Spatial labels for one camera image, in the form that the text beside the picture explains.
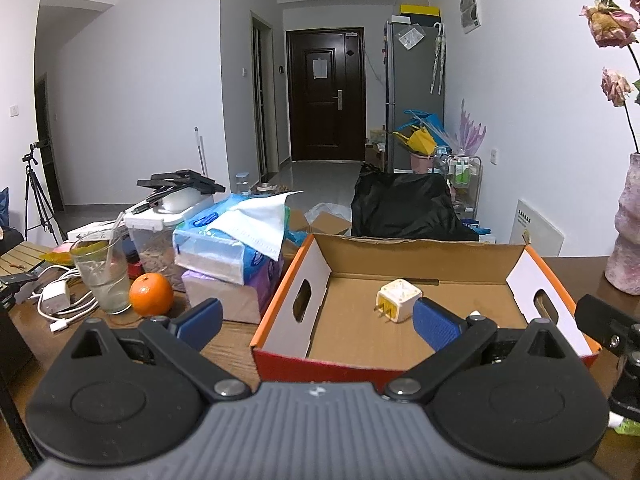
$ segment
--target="electrical box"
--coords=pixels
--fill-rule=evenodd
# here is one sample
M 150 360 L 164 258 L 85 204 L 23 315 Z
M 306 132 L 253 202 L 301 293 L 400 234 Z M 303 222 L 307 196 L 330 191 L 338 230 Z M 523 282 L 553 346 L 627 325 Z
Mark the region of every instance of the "electrical box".
M 480 0 L 460 0 L 460 22 L 465 34 L 482 25 Z

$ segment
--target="pink pot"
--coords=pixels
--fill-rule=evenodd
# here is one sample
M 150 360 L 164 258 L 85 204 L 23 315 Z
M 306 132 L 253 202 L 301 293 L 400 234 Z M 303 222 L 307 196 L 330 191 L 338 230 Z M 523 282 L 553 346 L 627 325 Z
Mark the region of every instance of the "pink pot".
M 616 230 L 620 235 L 604 275 L 618 290 L 640 296 L 640 153 L 631 154 Z

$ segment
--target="door handle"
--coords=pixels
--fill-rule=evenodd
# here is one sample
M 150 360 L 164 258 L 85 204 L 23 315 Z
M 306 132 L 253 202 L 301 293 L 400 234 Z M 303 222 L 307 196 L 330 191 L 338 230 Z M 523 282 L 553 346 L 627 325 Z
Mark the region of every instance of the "door handle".
M 338 90 L 338 95 L 334 97 L 334 99 L 338 99 L 338 110 L 342 110 L 344 107 L 344 99 L 342 97 L 342 90 Z

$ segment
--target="flower stem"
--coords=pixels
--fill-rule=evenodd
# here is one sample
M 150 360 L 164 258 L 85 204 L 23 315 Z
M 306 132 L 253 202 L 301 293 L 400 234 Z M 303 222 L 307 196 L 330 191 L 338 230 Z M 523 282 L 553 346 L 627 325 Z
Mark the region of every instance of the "flower stem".
M 640 73 L 640 64 L 638 64 L 638 58 L 636 57 L 636 53 L 631 48 L 631 45 L 627 45 L 629 47 L 629 52 L 631 52 L 631 57 L 634 59 L 634 63 L 636 64 L 636 68 L 638 69 L 638 73 Z
M 626 107 L 626 102 L 625 102 L 625 112 L 626 112 L 626 120 L 629 122 L 629 128 L 631 129 L 631 136 L 634 138 L 634 144 L 636 145 L 636 153 L 640 153 L 640 150 L 638 149 L 638 140 L 636 139 L 636 133 L 634 131 L 634 127 L 631 124 L 631 117 L 629 116 L 629 108 Z

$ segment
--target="orange box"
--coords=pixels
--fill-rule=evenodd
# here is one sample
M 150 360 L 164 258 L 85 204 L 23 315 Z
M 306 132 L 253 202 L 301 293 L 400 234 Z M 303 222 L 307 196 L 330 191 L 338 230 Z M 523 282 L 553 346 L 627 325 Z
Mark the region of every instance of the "orange box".
M 311 234 L 251 342 L 260 377 L 382 388 L 431 356 L 411 319 L 396 324 L 374 311 L 377 291 L 398 278 L 462 318 L 478 311 L 502 328 L 524 328 L 549 317 L 581 357 L 600 350 L 578 330 L 575 303 L 530 247 Z

